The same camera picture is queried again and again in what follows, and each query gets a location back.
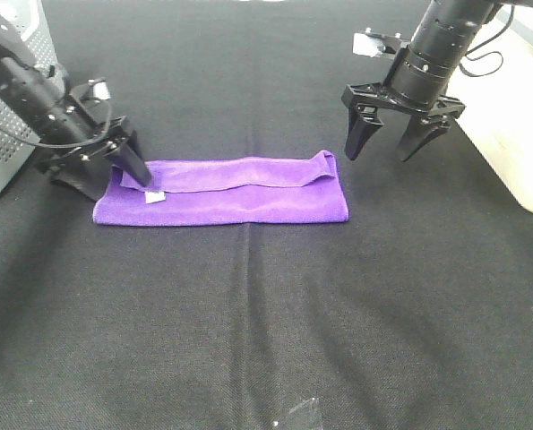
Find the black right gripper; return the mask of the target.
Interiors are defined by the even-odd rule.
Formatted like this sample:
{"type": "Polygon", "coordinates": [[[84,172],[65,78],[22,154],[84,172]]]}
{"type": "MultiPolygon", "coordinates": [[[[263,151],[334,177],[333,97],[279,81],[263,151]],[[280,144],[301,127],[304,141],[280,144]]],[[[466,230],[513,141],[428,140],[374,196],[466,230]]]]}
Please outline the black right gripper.
{"type": "Polygon", "coordinates": [[[464,104],[444,94],[466,48],[459,42],[409,43],[391,59],[381,82],[347,85],[341,100],[348,108],[345,154],[355,160],[369,139],[383,127],[379,109],[399,111],[412,117],[401,136],[396,154],[408,161],[429,142],[446,134],[449,116],[460,117],[464,104]]]}

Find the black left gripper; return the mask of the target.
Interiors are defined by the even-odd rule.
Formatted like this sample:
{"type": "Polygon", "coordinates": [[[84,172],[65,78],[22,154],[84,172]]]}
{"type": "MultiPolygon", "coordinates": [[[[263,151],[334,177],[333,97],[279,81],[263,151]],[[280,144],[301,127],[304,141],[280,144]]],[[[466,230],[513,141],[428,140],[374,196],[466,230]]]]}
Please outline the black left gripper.
{"type": "Polygon", "coordinates": [[[148,186],[152,175],[137,132],[126,117],[113,117],[109,100],[89,99],[88,88],[35,89],[35,133],[42,148],[36,168],[95,202],[107,189],[110,163],[148,186]]]}

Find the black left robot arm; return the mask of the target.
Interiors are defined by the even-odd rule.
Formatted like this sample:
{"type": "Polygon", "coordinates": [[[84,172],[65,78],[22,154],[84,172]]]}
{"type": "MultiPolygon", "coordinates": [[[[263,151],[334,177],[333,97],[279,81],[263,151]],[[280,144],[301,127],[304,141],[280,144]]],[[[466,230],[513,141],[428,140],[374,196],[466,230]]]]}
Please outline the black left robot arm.
{"type": "Polygon", "coordinates": [[[139,185],[151,183],[127,116],[116,117],[105,79],[64,87],[52,81],[56,68],[42,72],[36,57],[12,24],[0,15],[0,99],[38,137],[36,169],[56,185],[69,186],[97,201],[104,194],[112,168],[139,185]]]}

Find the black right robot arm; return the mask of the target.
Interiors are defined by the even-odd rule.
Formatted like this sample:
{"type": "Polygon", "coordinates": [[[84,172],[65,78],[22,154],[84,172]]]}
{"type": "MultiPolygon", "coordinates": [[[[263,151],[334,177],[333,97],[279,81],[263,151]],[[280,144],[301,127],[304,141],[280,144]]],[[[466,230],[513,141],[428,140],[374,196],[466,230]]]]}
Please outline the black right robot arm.
{"type": "Polygon", "coordinates": [[[383,127],[381,109],[409,116],[397,147],[402,161],[446,134],[465,106],[444,90],[479,30],[499,9],[489,1],[433,1],[410,40],[370,33],[395,55],[381,82],[348,85],[342,94],[348,109],[347,157],[356,159],[383,127]]]}

